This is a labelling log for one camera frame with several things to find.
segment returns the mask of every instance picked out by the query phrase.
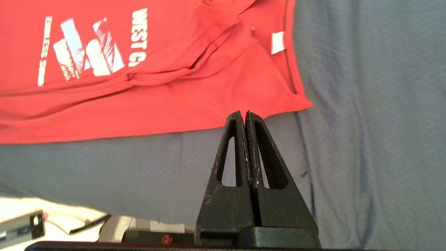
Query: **gray bedsheet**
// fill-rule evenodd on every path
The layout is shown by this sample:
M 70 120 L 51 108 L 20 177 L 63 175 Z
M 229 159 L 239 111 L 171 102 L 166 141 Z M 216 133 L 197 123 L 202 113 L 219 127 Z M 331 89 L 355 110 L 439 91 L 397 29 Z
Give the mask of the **gray bedsheet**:
M 266 122 L 323 247 L 446 246 L 445 13 L 441 0 L 299 0 L 314 107 Z M 0 196 L 193 226 L 220 134 L 0 146 Z

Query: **red t-shirt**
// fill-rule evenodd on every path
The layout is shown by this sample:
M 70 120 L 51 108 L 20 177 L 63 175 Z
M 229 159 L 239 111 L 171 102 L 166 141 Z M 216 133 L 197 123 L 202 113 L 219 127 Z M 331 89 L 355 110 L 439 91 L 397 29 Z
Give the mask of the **red t-shirt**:
M 160 134 L 311 106 L 294 1 L 2 1 L 0 143 Z M 270 55 L 271 34 L 285 50 Z

